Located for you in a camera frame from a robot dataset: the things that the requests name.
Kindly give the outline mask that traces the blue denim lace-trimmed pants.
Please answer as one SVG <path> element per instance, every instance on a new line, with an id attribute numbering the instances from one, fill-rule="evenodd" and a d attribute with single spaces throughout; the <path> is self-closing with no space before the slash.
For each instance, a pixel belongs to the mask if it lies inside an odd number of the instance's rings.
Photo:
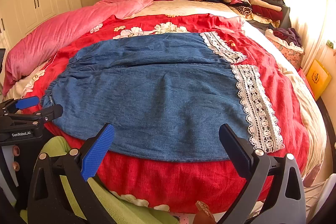
<path id="1" fill-rule="evenodd" d="M 81 140 L 112 124 L 110 150 L 142 159 L 226 160 L 225 123 L 276 152 L 284 147 L 278 120 L 247 58 L 214 31 L 106 40 L 79 50 L 41 104 L 62 106 L 55 125 Z"/>

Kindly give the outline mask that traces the green fleece garment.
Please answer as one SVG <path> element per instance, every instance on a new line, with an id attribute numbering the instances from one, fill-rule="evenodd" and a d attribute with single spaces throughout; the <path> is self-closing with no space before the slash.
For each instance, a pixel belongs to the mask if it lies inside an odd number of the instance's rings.
<path id="1" fill-rule="evenodd" d="M 62 156 L 70 150 L 70 146 L 62 136 L 51 138 L 41 149 L 49 156 Z M 165 211 L 158 211 L 148 207 L 137 206 L 115 197 L 103 188 L 93 178 L 88 184 L 95 193 L 105 210 L 117 223 L 178 223 L 178 220 Z"/>

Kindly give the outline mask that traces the red floral blanket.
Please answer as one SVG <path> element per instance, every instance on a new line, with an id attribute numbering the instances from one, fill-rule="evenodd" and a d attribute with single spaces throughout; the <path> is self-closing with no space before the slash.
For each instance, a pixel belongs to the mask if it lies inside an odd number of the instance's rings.
<path id="1" fill-rule="evenodd" d="M 131 19 L 111 17 L 93 34 L 86 33 L 58 50 L 50 59 L 41 83 L 32 95 L 41 100 L 50 83 L 63 73 L 72 57 L 82 48 L 106 40 L 165 33 L 217 32 L 228 40 L 230 48 L 247 55 L 247 64 L 254 65 L 266 96 L 272 105 L 281 130 L 284 147 L 272 156 L 292 153 L 298 167 L 304 170 L 309 150 L 309 137 L 303 125 L 300 106 L 291 81 L 278 68 L 275 58 L 260 44 L 244 34 L 242 18 L 225 18 L 211 14 L 195 14 L 170 18 L 165 15 L 139 16 Z M 68 135 L 54 122 L 47 128 L 66 139 L 71 147 L 85 140 Z M 110 150 L 98 170 L 98 177 L 118 197 L 155 209 L 194 213 L 195 202 L 203 201 L 216 212 L 228 209 L 244 185 L 229 159 L 202 162 L 169 162 L 142 159 Z"/>

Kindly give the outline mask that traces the cream bed sheet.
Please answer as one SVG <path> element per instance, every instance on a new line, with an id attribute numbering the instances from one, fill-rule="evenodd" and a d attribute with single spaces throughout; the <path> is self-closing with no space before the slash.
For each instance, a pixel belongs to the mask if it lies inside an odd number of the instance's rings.
<path id="1" fill-rule="evenodd" d="M 234 18 L 238 13 L 225 8 L 223 5 L 216 3 L 200 3 L 176 0 L 171 2 L 157 1 L 142 11 L 130 15 L 128 18 L 136 18 L 139 16 L 149 15 L 165 15 L 168 17 L 187 16 L 194 14 L 209 13 L 215 16 L 224 16 L 225 18 Z M 307 154 L 307 163 L 303 170 L 304 178 L 312 175 L 316 177 L 321 169 L 325 156 L 325 148 L 327 143 L 327 133 L 323 123 L 322 114 L 311 94 L 309 88 L 304 83 L 304 80 L 290 62 L 276 49 L 257 28 L 252 26 L 252 23 L 242 19 L 244 34 L 260 44 L 268 51 L 276 60 L 279 71 L 287 77 L 293 86 L 294 93 L 297 97 L 300 106 L 300 113 L 303 125 L 307 130 L 309 137 L 309 150 Z M 35 86 L 41 83 L 41 78 L 46 74 L 48 64 L 42 63 L 30 73 L 30 75 L 18 80 L 8 92 L 3 92 L 5 99 L 18 99 L 27 94 L 31 94 Z"/>

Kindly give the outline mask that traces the yellow paper bag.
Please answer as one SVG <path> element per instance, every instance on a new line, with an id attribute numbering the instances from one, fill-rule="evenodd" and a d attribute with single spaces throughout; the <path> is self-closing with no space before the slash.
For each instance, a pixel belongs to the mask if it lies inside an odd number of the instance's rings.
<path id="1" fill-rule="evenodd" d="M 313 60 L 306 74 L 306 78 L 313 92 L 315 101 L 318 100 L 325 91 L 332 79 L 326 68 L 316 59 Z"/>

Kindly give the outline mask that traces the floral fabric laundry basket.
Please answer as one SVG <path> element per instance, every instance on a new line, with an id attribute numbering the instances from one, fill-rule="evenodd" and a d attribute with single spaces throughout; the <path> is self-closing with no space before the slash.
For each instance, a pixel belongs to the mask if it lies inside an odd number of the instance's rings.
<path id="1" fill-rule="evenodd" d="M 296 71 L 301 69 L 304 51 L 302 47 L 296 46 L 293 42 L 288 44 L 283 39 L 274 35 L 271 29 L 265 31 L 265 37 L 282 53 L 282 55 L 293 65 Z"/>

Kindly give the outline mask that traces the pink quilt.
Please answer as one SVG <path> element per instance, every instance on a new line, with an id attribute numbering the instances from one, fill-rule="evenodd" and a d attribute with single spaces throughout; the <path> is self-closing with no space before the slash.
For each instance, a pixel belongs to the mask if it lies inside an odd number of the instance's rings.
<path id="1" fill-rule="evenodd" d="M 112 15 L 126 18 L 151 5 L 154 0 L 101 0 L 92 6 L 68 11 L 43 22 L 21 39 L 5 62 L 3 94 L 22 77 L 50 59 L 58 50 L 90 32 Z"/>

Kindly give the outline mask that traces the pile of folded clothes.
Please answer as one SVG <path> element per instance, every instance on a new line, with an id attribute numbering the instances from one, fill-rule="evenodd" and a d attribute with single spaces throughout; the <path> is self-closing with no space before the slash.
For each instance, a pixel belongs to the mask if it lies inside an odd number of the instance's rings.
<path id="1" fill-rule="evenodd" d="M 288 28 L 291 26 L 290 8 L 284 0 L 208 0 L 227 5 L 244 19 L 270 25 L 270 27 Z"/>

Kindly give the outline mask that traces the white curtain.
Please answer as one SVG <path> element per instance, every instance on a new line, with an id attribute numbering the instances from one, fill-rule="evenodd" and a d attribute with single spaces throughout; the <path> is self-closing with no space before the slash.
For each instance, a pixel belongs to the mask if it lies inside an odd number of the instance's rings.
<path id="1" fill-rule="evenodd" d="M 332 28 L 335 0 L 284 0 L 290 7 L 290 22 L 302 38 L 305 55 L 301 67 L 306 73 L 313 60 L 325 47 L 327 39 L 335 39 Z"/>

